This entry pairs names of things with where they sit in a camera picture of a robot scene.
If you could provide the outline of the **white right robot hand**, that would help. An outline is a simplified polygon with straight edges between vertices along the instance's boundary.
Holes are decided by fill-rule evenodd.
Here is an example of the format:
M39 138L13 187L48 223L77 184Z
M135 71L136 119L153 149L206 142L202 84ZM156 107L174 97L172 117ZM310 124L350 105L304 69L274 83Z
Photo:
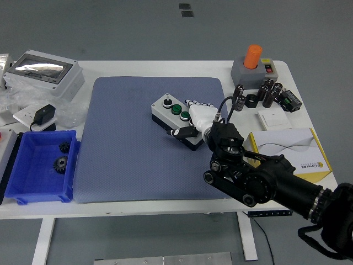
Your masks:
M221 120L221 113L212 104L199 103L195 100L187 100L186 102L189 106L192 125L167 130L167 134L177 139L184 139L196 137L200 133L206 142L213 123Z

